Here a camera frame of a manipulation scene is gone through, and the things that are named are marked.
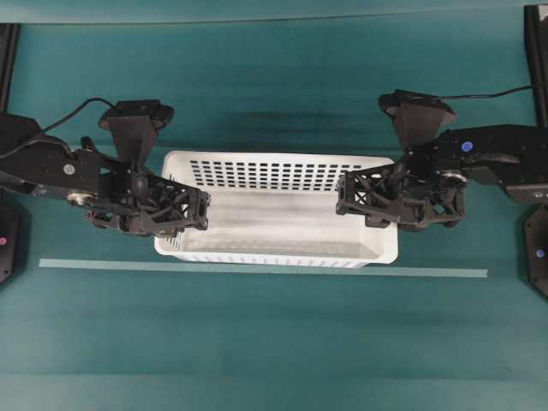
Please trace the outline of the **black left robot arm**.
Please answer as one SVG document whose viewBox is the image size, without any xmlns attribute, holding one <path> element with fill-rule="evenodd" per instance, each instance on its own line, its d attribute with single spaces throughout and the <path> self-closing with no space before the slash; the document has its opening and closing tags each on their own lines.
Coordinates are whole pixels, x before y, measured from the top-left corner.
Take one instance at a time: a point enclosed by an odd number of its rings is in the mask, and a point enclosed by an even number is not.
<svg viewBox="0 0 548 411">
<path fill-rule="evenodd" d="M 151 115 L 108 116 L 105 122 L 115 157 L 102 153 L 89 137 L 73 150 L 31 118 L 2 115 L 2 188 L 65 200 L 85 209 L 96 227 L 126 235 L 169 238 L 185 229 L 207 229 L 210 195 L 146 167 L 163 122 Z"/>
</svg>

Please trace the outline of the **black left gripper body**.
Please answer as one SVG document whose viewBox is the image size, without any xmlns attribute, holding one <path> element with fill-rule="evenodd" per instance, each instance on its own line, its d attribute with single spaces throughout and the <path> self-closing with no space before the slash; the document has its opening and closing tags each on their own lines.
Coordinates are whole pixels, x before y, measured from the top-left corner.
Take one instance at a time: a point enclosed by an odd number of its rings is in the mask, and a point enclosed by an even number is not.
<svg viewBox="0 0 548 411">
<path fill-rule="evenodd" d="M 91 163 L 97 164 L 98 188 L 95 195 L 85 201 L 86 217 L 98 228 L 133 235 L 129 232 L 129 220 L 147 211 L 148 176 L 156 175 L 145 167 L 85 149 L 83 164 Z"/>
</svg>

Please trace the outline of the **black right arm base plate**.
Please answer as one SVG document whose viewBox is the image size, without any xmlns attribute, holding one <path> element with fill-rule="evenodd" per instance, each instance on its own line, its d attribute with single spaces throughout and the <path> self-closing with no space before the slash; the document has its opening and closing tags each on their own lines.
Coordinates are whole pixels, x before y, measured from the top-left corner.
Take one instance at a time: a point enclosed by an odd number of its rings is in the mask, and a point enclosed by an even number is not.
<svg viewBox="0 0 548 411">
<path fill-rule="evenodd" d="M 540 205 L 525 221 L 527 280 L 547 297 L 547 205 Z"/>
</svg>

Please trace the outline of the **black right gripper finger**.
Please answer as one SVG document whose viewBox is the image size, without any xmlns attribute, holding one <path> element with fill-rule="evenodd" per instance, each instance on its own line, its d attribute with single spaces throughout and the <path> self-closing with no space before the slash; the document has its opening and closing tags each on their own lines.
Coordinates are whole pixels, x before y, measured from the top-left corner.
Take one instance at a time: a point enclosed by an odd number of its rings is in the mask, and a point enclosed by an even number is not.
<svg viewBox="0 0 548 411">
<path fill-rule="evenodd" d="M 424 227 L 424 201 L 398 195 L 394 199 L 372 194 L 339 194 L 336 204 L 338 215 L 361 215 L 370 228 L 386 228 L 395 223 L 399 228 Z"/>
<path fill-rule="evenodd" d="M 392 201 L 398 197 L 398 185 L 404 177 L 405 166 L 401 164 L 345 171 L 337 181 L 337 199 Z"/>
</svg>

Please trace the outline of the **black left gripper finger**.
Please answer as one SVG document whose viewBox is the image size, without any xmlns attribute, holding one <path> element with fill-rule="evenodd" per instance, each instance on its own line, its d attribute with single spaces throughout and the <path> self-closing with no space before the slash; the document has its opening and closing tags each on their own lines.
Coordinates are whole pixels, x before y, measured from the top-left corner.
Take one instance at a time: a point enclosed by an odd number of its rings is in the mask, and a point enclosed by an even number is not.
<svg viewBox="0 0 548 411">
<path fill-rule="evenodd" d="M 211 196 L 198 188 L 160 176 L 148 176 L 147 211 L 151 214 L 206 214 Z"/>
<path fill-rule="evenodd" d="M 206 230 L 209 224 L 206 212 L 205 205 L 177 205 L 156 212 L 141 211 L 130 218 L 128 228 L 133 235 L 171 238 L 186 229 Z"/>
</svg>

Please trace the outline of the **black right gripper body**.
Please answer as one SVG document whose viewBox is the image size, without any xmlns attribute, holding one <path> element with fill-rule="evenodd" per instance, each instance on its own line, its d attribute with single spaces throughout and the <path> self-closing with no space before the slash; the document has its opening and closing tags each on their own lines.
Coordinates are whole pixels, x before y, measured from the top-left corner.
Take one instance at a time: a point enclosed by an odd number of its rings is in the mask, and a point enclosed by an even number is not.
<svg viewBox="0 0 548 411">
<path fill-rule="evenodd" d="M 453 228 L 465 217 L 467 178 L 438 170 L 437 154 L 435 143 L 409 147 L 384 184 L 403 231 L 421 232 L 433 224 Z"/>
</svg>

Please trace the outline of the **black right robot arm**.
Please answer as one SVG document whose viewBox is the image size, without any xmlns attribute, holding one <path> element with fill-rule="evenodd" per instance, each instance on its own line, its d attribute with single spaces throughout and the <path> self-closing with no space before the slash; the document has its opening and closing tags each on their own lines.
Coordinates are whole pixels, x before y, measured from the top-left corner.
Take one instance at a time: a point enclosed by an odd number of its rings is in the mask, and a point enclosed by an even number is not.
<svg viewBox="0 0 548 411">
<path fill-rule="evenodd" d="M 547 201 L 547 130 L 495 125 L 447 130 L 411 145 L 393 164 L 344 172 L 337 182 L 339 215 L 365 218 L 370 228 L 422 231 L 457 225 L 465 190 L 475 181 L 501 188 L 525 204 Z"/>
</svg>

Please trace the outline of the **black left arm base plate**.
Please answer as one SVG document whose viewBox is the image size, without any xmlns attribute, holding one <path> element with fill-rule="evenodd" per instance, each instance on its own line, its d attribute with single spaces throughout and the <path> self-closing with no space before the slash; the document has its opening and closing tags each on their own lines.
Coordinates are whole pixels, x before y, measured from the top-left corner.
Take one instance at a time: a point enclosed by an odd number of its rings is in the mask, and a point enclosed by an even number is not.
<svg viewBox="0 0 548 411">
<path fill-rule="evenodd" d="M 13 275 L 15 250 L 20 228 L 20 215 L 1 197 L 1 246 L 0 246 L 0 281 L 6 283 Z"/>
</svg>

